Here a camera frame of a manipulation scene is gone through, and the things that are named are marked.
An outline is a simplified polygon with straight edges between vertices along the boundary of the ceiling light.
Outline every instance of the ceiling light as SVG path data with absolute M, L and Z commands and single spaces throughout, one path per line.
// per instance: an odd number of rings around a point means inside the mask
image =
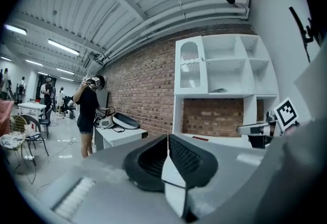
M 53 46 L 55 46 L 55 47 L 58 47 L 58 48 L 60 48 L 60 49 L 63 49 L 63 50 L 65 50 L 65 51 L 67 51 L 67 52 L 70 52 L 71 54 L 73 54 L 73 55 L 79 55 L 80 53 L 78 52 L 78 51 L 76 51 L 76 50 L 73 50 L 73 49 L 71 49 L 71 48 L 68 48 L 67 46 L 64 46 L 64 45 L 62 45 L 62 44 L 60 44 L 60 43 L 57 43 L 57 42 L 55 42 L 55 41 L 53 41 L 53 40 L 48 40 L 48 43 L 49 44 L 51 44 L 51 45 L 53 45 Z
M 71 71 L 65 71 L 65 70 L 62 70 L 62 69 L 59 69 L 59 68 L 57 68 L 57 70 L 58 70 L 58 71 L 62 71 L 62 72 L 66 72 L 66 73 L 69 73 L 69 74 L 72 74 L 72 75 L 74 75 L 74 73 L 73 73 L 73 72 L 71 72 Z
M 29 60 L 26 60 L 28 63 L 33 63 L 33 64 L 36 64 L 36 65 L 40 65 L 40 66 L 43 66 L 43 64 L 40 64 L 40 63 L 36 63 L 36 62 L 32 62 L 32 61 L 29 61 Z
M 11 61 L 10 59 L 8 59 L 8 58 L 6 58 L 6 57 L 2 57 L 2 56 L 1 56 L 1 59 L 4 59 L 4 60 L 6 60 L 6 61 Z
M 64 79 L 64 80 L 67 80 L 67 81 L 74 81 L 74 80 L 72 80 L 72 79 L 67 79 L 67 78 L 65 78 L 65 77 L 60 77 L 60 78 L 62 78 L 62 79 Z
M 22 28 L 18 28 L 18 27 L 15 27 L 15 26 L 10 26 L 8 24 L 5 24 L 5 28 L 10 30 L 10 31 L 16 32 L 16 33 L 27 35 L 26 30 L 24 30 Z
M 42 74 L 42 75 L 48 75 L 47 73 L 40 72 L 40 71 L 38 71 L 37 73 Z

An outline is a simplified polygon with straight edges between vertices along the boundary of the floor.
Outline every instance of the floor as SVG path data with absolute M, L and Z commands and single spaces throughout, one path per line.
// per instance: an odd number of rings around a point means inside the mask
M 17 114 L 14 108 L 11 114 Z M 49 127 L 49 139 L 46 133 L 42 133 L 45 139 L 47 156 L 43 142 L 35 142 L 36 149 L 31 144 L 31 151 L 36 162 L 34 166 L 32 157 L 26 143 L 22 150 L 22 157 L 17 152 L 7 152 L 10 162 L 8 169 L 14 175 L 14 181 L 22 189 L 38 197 L 46 186 L 58 179 L 72 166 L 79 164 L 83 158 L 80 151 L 80 134 L 74 119 L 63 116 L 51 115 L 51 126 Z

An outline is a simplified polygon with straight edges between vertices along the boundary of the white table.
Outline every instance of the white table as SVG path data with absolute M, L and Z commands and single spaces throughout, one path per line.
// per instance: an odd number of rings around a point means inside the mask
M 131 141 L 136 141 L 142 139 L 142 134 L 146 133 L 146 130 L 142 129 L 134 129 L 128 130 L 126 129 L 124 132 L 115 132 L 113 129 L 101 129 L 96 128 L 95 132 L 95 144 L 97 151 L 115 147 L 119 145 L 126 144 Z
M 19 107 L 20 115 L 22 114 L 22 109 L 28 109 L 30 110 L 30 112 L 35 112 L 36 119 L 39 120 L 39 115 L 41 114 L 42 110 L 46 108 L 46 105 L 35 104 L 35 103 L 22 103 L 22 104 L 18 104 L 18 107 Z

